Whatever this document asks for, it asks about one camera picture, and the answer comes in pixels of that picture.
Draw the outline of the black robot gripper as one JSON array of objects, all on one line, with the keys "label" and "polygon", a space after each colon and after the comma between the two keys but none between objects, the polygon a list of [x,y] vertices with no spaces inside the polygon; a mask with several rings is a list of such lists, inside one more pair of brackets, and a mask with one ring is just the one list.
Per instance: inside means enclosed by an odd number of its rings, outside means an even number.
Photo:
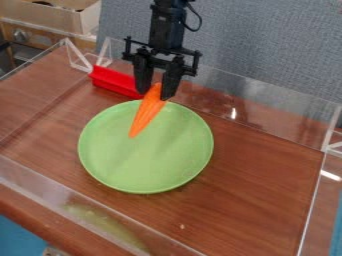
[{"label": "black robot gripper", "polygon": [[197,32],[202,25],[188,25],[188,11],[202,19],[192,4],[153,4],[150,6],[152,23],[149,42],[141,42],[132,36],[125,38],[124,59],[134,64],[136,86],[141,94],[152,87],[154,69],[166,69],[162,79],[161,99],[176,96],[184,74],[198,73],[202,53],[184,47],[185,31]]}]

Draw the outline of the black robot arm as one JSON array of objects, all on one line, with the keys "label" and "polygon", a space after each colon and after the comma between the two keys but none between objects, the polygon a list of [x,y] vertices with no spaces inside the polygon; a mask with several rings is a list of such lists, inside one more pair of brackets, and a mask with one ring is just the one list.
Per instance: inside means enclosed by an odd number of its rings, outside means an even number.
[{"label": "black robot arm", "polygon": [[149,42],[140,42],[130,36],[125,38],[126,49],[124,59],[134,65],[136,88],[145,95],[150,88],[154,69],[165,70],[162,77],[161,99],[169,100],[176,96],[182,77],[198,74],[202,53],[184,47],[185,30],[197,32],[186,24],[188,11],[202,19],[192,6],[196,0],[154,0],[150,8],[152,25]]}]

